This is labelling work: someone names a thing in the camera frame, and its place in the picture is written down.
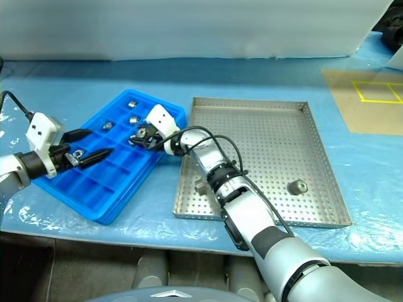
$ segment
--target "cardboard sheet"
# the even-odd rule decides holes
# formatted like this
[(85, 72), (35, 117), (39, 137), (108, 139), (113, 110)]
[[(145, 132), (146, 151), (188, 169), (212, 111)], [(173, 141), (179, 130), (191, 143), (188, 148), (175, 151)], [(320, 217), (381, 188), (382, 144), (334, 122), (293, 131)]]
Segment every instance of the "cardboard sheet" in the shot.
[(322, 70), (353, 133), (403, 135), (403, 74)]

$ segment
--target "yellow tape square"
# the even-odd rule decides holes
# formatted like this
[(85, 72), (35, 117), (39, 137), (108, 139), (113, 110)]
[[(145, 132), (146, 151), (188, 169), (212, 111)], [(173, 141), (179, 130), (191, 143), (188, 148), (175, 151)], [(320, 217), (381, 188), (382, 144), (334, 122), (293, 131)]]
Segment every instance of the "yellow tape square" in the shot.
[(363, 103), (403, 104), (403, 83), (351, 81)]

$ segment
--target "table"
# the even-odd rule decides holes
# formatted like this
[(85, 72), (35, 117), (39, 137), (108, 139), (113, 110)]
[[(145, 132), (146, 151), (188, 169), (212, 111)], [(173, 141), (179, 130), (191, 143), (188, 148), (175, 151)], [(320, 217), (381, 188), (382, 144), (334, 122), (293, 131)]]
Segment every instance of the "table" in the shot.
[[(308, 101), (354, 225), (341, 229), (293, 227), (333, 261), (403, 263), (403, 137), (348, 131), (321, 69), (397, 72), (380, 34), (356, 54), (333, 59), (164, 59), (124, 62), (5, 62), (1, 89), (30, 110), (80, 127), (124, 89), (182, 106), (194, 96)], [(0, 118), (1, 154), (28, 151), (27, 122), (6, 101)], [(114, 245), (238, 251), (223, 223), (172, 214), (181, 159), (165, 155), (118, 218), (108, 226), (87, 221), (38, 187), (9, 202), (1, 230)]]

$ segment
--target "metal nut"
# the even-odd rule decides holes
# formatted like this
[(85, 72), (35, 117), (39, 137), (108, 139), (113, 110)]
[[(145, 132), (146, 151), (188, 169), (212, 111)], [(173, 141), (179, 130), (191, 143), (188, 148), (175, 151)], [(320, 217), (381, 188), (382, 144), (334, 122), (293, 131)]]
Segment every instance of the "metal nut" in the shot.
[(110, 121), (107, 122), (105, 125), (102, 126), (102, 130), (109, 130), (113, 127), (113, 123), (111, 123)]
[(131, 102), (128, 103), (128, 107), (129, 107), (130, 109), (133, 109), (133, 108), (136, 107), (136, 106), (137, 106), (137, 102), (135, 102), (135, 101), (131, 101)]
[(137, 116), (131, 116), (130, 119), (129, 119), (129, 123), (131, 125), (135, 125), (135, 124), (137, 124), (139, 122), (139, 120), (140, 119)]
[(138, 138), (144, 138), (146, 133), (147, 133), (147, 132), (146, 132), (145, 128), (139, 128), (139, 129), (137, 130), (136, 137), (138, 137)]
[(80, 159), (84, 155), (84, 150), (78, 149), (72, 153), (73, 157)]
[(80, 162), (78, 161), (78, 159), (76, 159), (73, 155), (71, 155), (70, 153), (65, 153), (64, 157), (70, 162), (70, 164), (73, 167), (77, 167)]
[(308, 192), (308, 185), (302, 179), (297, 179), (287, 186), (288, 192), (292, 195), (299, 195)]
[(198, 179), (195, 181), (195, 191), (200, 195), (207, 194), (207, 183), (203, 179)]

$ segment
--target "metal part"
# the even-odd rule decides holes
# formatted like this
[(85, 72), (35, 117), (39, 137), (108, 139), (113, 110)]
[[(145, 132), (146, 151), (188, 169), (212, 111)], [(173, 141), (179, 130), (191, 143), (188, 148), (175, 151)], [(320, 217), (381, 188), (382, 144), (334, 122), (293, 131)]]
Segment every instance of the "metal part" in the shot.
[(298, 179), (288, 184), (288, 192), (292, 195), (299, 195), (308, 192), (308, 185), (305, 181)]
[(199, 196), (206, 195), (207, 190), (210, 190), (210, 187), (203, 179), (198, 179), (195, 181), (195, 191), (199, 194)]
[(113, 123), (112, 122), (107, 122), (105, 125), (102, 126), (102, 130), (110, 130), (113, 127)]
[(139, 128), (136, 132), (136, 137), (138, 138), (144, 138), (145, 135), (147, 134), (147, 131), (145, 130), (145, 128)]
[[(307, 103), (195, 98), (190, 125), (231, 137), (248, 176), (290, 225), (351, 225)], [(237, 159), (231, 146), (222, 147)], [(221, 220), (212, 194), (195, 196), (194, 183), (202, 177), (196, 160), (185, 157), (173, 209), (177, 217)], [(287, 184), (296, 177), (309, 182), (309, 192), (290, 196)]]
[(80, 162), (70, 153), (65, 153), (64, 157), (70, 162), (73, 167), (77, 167)]
[(128, 107), (129, 107), (130, 109), (133, 109), (133, 108), (136, 107), (136, 106), (137, 106), (137, 102), (135, 102), (135, 101), (131, 101), (131, 102), (128, 103)]
[(129, 123), (131, 125), (136, 125), (139, 122), (140, 118), (138, 116), (131, 116), (129, 119)]
[(73, 157), (80, 159), (84, 155), (84, 150), (78, 149), (72, 153)]

